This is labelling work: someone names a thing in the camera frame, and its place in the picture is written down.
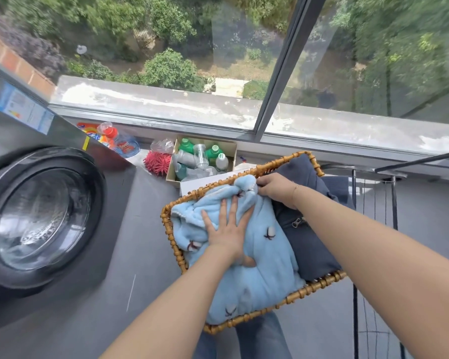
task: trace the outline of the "red plastic cap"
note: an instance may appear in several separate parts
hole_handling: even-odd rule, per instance
[[[118,134],[118,130],[115,127],[109,126],[104,129],[102,129],[103,134],[107,136],[108,138],[115,138]]]

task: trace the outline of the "hand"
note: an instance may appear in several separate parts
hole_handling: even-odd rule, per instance
[[[278,173],[261,176],[257,178],[256,182],[259,185],[257,190],[259,195],[269,196],[273,200],[280,201],[288,208],[296,209],[293,194],[298,184]]]
[[[226,199],[221,201],[218,230],[215,230],[215,227],[213,227],[213,223],[211,223],[208,214],[204,210],[202,211],[204,226],[208,231],[208,241],[210,247],[220,247],[221,250],[230,254],[233,262],[246,267],[255,267],[255,260],[245,256],[243,252],[245,231],[253,213],[254,206],[243,214],[238,226],[236,225],[237,209],[238,198],[234,196],[229,209],[229,221],[226,222]]]

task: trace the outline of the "yellow sticker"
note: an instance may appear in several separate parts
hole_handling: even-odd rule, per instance
[[[90,136],[87,136],[86,138],[85,138],[85,142],[83,143],[83,147],[82,147],[82,150],[83,151],[86,151],[87,150],[87,147],[88,147],[88,142],[90,141]]]

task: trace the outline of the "light blue towel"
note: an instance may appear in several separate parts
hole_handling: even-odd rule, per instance
[[[238,315],[276,305],[288,294],[304,286],[291,245],[274,216],[271,200],[257,194],[256,178],[246,175],[234,185],[223,185],[208,191],[198,201],[187,201],[171,209],[175,241],[192,266],[208,247],[201,211],[208,213],[218,227],[220,202],[238,195],[237,222],[255,205],[245,234],[244,253],[256,261],[256,267],[231,266],[221,279],[206,322],[220,324]]]

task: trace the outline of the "jeans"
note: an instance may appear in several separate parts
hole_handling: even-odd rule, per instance
[[[258,316],[236,326],[241,359],[293,359],[275,313]],[[193,359],[216,359],[213,335],[201,333]]]

